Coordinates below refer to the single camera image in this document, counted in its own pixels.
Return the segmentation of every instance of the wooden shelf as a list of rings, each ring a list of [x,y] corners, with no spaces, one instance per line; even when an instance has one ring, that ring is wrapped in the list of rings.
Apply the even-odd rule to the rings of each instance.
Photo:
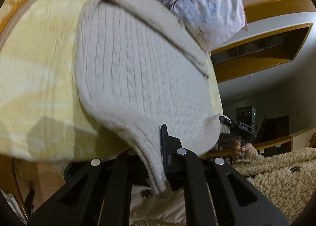
[[[293,61],[303,46],[311,27],[312,23],[290,26],[256,35],[213,50],[211,52],[211,59],[214,60],[214,71],[217,82],[228,81]],[[245,45],[252,45],[255,41],[264,41],[278,34],[286,34],[283,44],[271,48],[265,47],[264,50],[259,49],[255,53],[239,56],[237,49],[239,50]],[[219,56],[226,56],[227,53],[230,57],[235,57],[235,55],[237,57],[226,62],[220,62]]]
[[[281,145],[287,142],[293,142],[293,137],[291,137],[290,135],[286,135],[284,137],[281,138],[277,138],[275,140],[270,140],[270,141],[266,141],[263,143],[257,143],[254,144],[253,146],[255,147],[256,150],[264,150],[270,147],[274,147],[276,145]],[[206,153],[203,156],[200,156],[203,159],[206,158],[216,158],[216,157],[229,157],[230,156],[230,149],[223,149],[223,150],[219,150],[219,151],[212,151],[209,153]]]

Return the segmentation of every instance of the bed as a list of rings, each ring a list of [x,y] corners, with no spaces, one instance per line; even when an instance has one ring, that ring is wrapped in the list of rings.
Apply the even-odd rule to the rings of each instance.
[[[73,45],[86,0],[5,0],[0,9],[0,153],[33,161],[110,159],[128,149],[82,109]],[[211,109],[222,114],[216,78]]]

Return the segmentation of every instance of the sherpa fabric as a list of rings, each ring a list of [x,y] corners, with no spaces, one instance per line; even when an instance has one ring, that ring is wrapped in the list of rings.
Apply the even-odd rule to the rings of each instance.
[[[211,113],[206,59],[156,0],[90,0],[79,20],[81,104],[134,148],[156,193],[170,194],[161,158],[162,123],[198,155],[214,146],[221,128],[227,131]]]
[[[316,189],[316,148],[304,148],[264,158],[255,148],[235,169],[292,223],[303,211]]]
[[[304,148],[273,157],[258,155],[255,148],[233,167],[276,205],[292,223],[303,211],[316,189],[316,149]],[[185,226],[183,189],[173,192],[169,201],[158,196],[143,199],[132,190],[132,226]]]

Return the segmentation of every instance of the cable knit pattern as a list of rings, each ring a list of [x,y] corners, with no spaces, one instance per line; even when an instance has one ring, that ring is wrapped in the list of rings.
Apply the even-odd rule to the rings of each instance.
[[[142,20],[105,0],[89,2],[79,23],[77,87],[83,107],[138,153],[154,191],[168,194],[161,124],[197,154],[214,146],[221,124],[211,117],[204,74]]]

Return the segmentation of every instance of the hand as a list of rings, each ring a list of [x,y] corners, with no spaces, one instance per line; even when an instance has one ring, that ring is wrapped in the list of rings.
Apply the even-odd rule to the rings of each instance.
[[[241,147],[239,146],[239,141],[235,140],[234,145],[230,152],[232,158],[236,159],[238,157],[241,157],[244,151],[246,151],[246,153],[249,153],[251,151],[251,147],[252,147],[251,143],[247,143],[246,145]]]

